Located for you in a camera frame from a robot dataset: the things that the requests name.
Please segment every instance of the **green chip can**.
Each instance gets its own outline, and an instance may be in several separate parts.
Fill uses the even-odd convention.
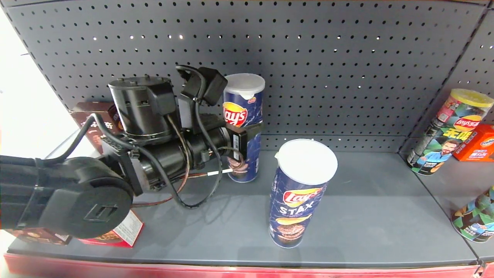
[[[451,222],[466,239],[486,242],[494,235],[494,186],[456,211]]]
[[[485,94],[464,89],[451,90],[450,97],[410,152],[408,166],[421,175],[435,173],[470,137],[493,104],[494,99]]]

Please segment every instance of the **robotic arm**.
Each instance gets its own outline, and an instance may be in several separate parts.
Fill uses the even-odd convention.
[[[122,120],[124,135],[112,134],[92,114],[75,141],[61,156],[30,159],[0,156],[1,221],[3,229],[45,227],[79,238],[102,235],[115,228],[144,191],[166,188],[180,205],[197,208],[213,195],[223,173],[222,155],[240,160],[247,142],[262,126],[248,129],[226,124],[212,114],[200,114],[203,102],[215,105],[227,81],[214,69],[177,66],[185,79],[178,108],[169,79],[119,78],[109,84]],[[67,157],[89,126],[96,122],[105,138],[99,158]],[[232,142],[239,142],[235,148]],[[178,193],[190,169],[201,169],[215,157],[218,175],[211,193],[197,204],[186,204]],[[179,189],[172,184],[182,180]]]

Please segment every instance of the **white cable tie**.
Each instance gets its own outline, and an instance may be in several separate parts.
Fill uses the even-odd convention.
[[[226,174],[226,173],[231,173],[233,172],[233,169],[232,168],[229,168],[229,169],[224,169],[223,170],[223,173]],[[208,176],[214,176],[214,175],[218,175],[219,171],[212,171],[212,172],[208,172],[207,175]]]

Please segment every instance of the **lay's stax can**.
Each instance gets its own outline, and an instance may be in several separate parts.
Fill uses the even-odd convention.
[[[223,116],[225,121],[237,127],[247,127],[262,123],[262,90],[265,81],[256,74],[239,73],[225,77],[228,85],[223,93]],[[233,142],[233,148],[239,146]],[[257,177],[259,170],[259,153],[261,151],[261,133],[251,138],[247,143],[245,164],[229,173],[230,178],[239,183],[248,183]],[[239,162],[228,158],[231,168],[240,165]]]
[[[455,212],[453,227],[466,239],[486,242],[494,235],[494,186]]]
[[[435,173],[470,137],[493,104],[494,99],[485,94],[452,89],[450,97],[408,156],[408,166],[418,174]]]
[[[278,168],[271,188],[269,234],[280,247],[300,244],[338,160],[322,143],[310,139],[286,142],[275,155]]]

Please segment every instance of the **white plastic lid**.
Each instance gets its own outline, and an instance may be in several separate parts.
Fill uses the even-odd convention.
[[[258,92],[264,90],[264,78],[252,73],[237,73],[227,75],[225,92],[241,95],[244,99],[251,99]]]
[[[333,151],[310,139],[295,139],[284,143],[275,157],[283,173],[305,185],[326,183],[338,168],[338,160]]]

